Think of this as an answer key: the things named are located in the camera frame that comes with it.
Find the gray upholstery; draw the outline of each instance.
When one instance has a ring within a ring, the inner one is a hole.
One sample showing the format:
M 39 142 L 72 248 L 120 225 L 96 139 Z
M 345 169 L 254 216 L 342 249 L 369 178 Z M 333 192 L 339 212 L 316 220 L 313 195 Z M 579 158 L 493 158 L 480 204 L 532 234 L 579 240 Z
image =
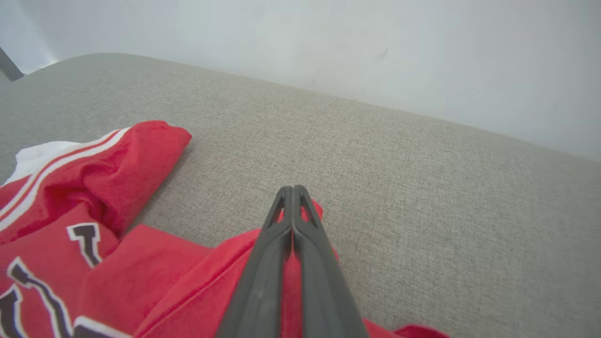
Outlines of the gray upholstery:
M 601 164 L 479 129 L 123 54 L 0 87 L 21 148 L 160 119 L 193 139 L 138 221 L 203 245 L 302 183 L 363 316 L 461 337 L 601 336 Z

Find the red garment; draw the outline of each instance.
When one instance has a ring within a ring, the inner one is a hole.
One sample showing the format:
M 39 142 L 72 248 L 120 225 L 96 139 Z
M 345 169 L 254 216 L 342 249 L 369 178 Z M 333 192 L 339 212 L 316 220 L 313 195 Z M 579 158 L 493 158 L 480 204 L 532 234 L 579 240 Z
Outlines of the red garment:
M 214 335 L 259 229 L 216 248 L 144 225 L 121 239 L 190 138 L 161 121 L 136 124 L 71 146 L 0 188 L 0 336 Z M 283 337 L 301 337 L 300 276 L 291 257 Z M 372 337 L 445 337 L 365 325 Z

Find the white stripe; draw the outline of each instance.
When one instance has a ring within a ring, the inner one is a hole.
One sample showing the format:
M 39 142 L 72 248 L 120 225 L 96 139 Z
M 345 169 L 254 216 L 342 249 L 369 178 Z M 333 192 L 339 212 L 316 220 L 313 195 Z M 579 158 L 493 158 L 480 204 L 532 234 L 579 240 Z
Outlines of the white stripe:
M 131 337 L 127 333 L 123 333 L 115 328 L 112 328 L 103 323 L 97 322 L 86 316 L 79 316 L 75 319 L 75 322 L 73 323 L 73 327 L 77 328 L 78 326 L 88 328 L 96 333 L 103 334 L 104 336 L 110 337 L 110 338 L 130 338 Z
M 104 152 L 105 150 L 111 148 L 116 143 L 118 143 L 119 140 L 121 140 L 121 137 L 123 137 L 123 135 L 128 130 L 129 130 L 129 128 L 121 129 L 107 143 L 104 143 L 101 146 L 94 147 L 92 149 L 88 149 L 88 150 L 85 150 L 83 152 L 80 152 L 80 153 L 73 154 L 71 156 L 62 158 L 62 159 L 56 161 L 54 164 L 52 164 L 47 169 L 45 169 L 41 173 L 41 175 L 38 177 L 38 179 L 35 181 L 34 186 L 30 190 L 29 194 L 27 194 L 27 196 L 17 206 L 17 208 L 15 208 L 10 214 L 8 214 L 6 218 L 4 218 L 2 221 L 0 221 L 0 231 L 4 230 L 8 226 L 10 226 L 15 220 L 17 220 L 19 217 L 21 217 L 29 209 L 29 207 L 33 204 L 33 202 L 34 202 L 34 200 L 35 200 L 35 198 L 37 196 L 38 189 L 40 188 L 41 183 L 44 181 L 44 179 L 48 175 L 50 175 L 52 172 L 54 172 L 55 170 L 59 169 L 60 167 L 62 167 L 65 164 L 71 163 L 71 162 L 73 162 L 75 160 L 78 160 L 80 158 L 94 156 L 94 155 L 96 155 L 98 153 Z M 111 134 L 107 134 L 103 138 L 101 138 L 101 139 L 99 139 L 97 141 L 93 141 L 93 142 L 90 142 L 90 143 L 84 143 L 84 144 L 81 144 L 80 146 L 76 146 L 76 147 L 74 147 L 72 149 L 67 149 L 68 151 L 65 150 L 64 153 L 57 154 L 57 157 L 65 155 L 65 154 L 68 154 L 68 153 L 70 153 L 70 152 L 72 152 L 74 150 L 77 150 L 77 149 L 82 149 L 82 148 L 85 148 L 85 147 L 89 147 L 89 146 L 93 146 L 95 144 L 101 143 L 102 141 L 106 140 L 110 135 Z M 19 191 L 19 193 L 17 194 L 17 196 L 15 196 L 12 199 L 12 201 L 3 210 L 9 210 L 11 207 L 13 207 L 16 204 L 16 202 L 21 198 L 21 196 L 23 196 L 23 194 L 25 193 L 25 191 L 27 190 L 27 188 L 32 184 L 33 180 L 35 179 L 35 175 L 36 174 L 33 174 L 29 178 L 29 180 L 21 188 L 21 190 Z

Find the textured gray fabric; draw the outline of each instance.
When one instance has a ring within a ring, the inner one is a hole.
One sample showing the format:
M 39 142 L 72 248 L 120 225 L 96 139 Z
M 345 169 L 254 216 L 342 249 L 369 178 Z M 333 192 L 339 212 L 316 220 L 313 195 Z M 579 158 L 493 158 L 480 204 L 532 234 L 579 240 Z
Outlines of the textured gray fabric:
M 0 88 L 21 148 L 150 119 L 193 140 L 140 222 L 203 245 L 304 184 L 361 313 L 462 337 L 601 336 L 601 165 L 466 126 L 151 58 L 95 54 Z

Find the red sleeve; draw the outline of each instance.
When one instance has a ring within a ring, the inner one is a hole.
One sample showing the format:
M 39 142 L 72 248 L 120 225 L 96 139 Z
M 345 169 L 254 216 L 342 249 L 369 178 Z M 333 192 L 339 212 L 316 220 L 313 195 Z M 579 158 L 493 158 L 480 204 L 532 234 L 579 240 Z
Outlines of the red sleeve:
M 27 178 L 0 212 L 0 243 L 50 224 L 79 205 L 118 237 L 169 174 L 190 134 L 148 121 L 69 147 Z

